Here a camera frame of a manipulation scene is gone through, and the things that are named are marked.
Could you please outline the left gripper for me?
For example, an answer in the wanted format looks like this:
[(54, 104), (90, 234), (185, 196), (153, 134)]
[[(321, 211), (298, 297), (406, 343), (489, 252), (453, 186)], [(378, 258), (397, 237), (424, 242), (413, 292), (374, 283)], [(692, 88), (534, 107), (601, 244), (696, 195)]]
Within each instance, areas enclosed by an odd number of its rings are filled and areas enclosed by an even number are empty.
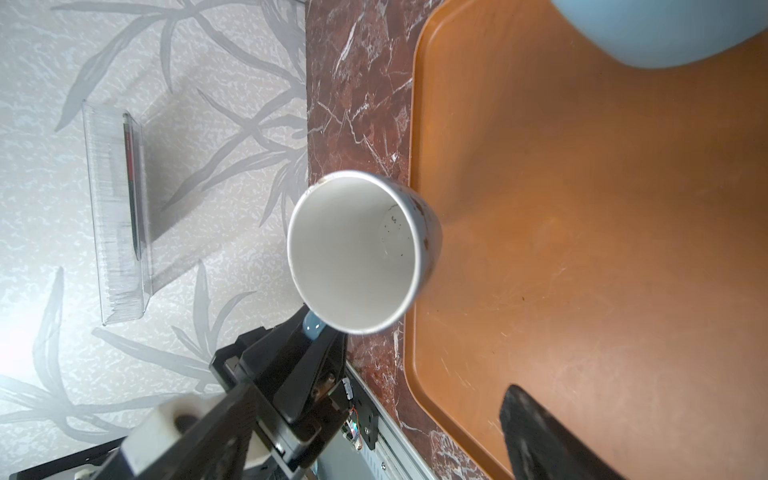
[(347, 335), (326, 327), (310, 340), (303, 305), (272, 329), (259, 327), (217, 350), (209, 369), (229, 391), (257, 391), (254, 432), (283, 471), (307, 471), (348, 418), (342, 383)]

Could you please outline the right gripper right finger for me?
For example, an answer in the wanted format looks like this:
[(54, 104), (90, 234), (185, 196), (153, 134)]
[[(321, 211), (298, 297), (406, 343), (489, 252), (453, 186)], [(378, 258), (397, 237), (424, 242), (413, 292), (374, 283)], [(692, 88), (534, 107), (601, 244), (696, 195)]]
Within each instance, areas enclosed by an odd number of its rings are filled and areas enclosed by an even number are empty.
[(499, 420), (517, 480), (622, 477), (518, 385), (508, 387)]

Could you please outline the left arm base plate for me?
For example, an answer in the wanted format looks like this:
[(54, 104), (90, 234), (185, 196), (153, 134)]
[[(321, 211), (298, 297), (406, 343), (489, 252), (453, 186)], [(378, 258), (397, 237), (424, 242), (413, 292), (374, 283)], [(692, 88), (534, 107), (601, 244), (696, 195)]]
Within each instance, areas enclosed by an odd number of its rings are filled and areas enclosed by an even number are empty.
[(343, 435), (356, 450), (367, 448), (373, 451), (379, 434), (379, 410), (373, 397), (354, 377), (343, 378), (342, 384), (350, 407), (349, 416), (342, 425)]

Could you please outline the light blue mug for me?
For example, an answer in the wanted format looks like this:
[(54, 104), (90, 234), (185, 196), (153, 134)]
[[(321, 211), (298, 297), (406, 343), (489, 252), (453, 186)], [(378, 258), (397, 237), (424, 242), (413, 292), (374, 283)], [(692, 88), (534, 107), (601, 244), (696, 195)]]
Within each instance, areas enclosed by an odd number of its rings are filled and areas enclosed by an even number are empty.
[(558, 12), (615, 60), (660, 69), (693, 63), (767, 29), (760, 0), (558, 0)]

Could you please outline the blue dotted floral mug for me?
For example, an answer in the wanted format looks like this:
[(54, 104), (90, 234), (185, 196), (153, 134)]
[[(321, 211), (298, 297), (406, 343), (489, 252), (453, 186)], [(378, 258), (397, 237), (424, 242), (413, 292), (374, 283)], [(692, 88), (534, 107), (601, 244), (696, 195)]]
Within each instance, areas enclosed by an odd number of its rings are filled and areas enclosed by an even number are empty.
[(406, 314), (430, 280), (442, 243), (438, 216), (417, 192), (343, 170), (300, 197), (287, 258), (298, 293), (323, 323), (367, 335)]

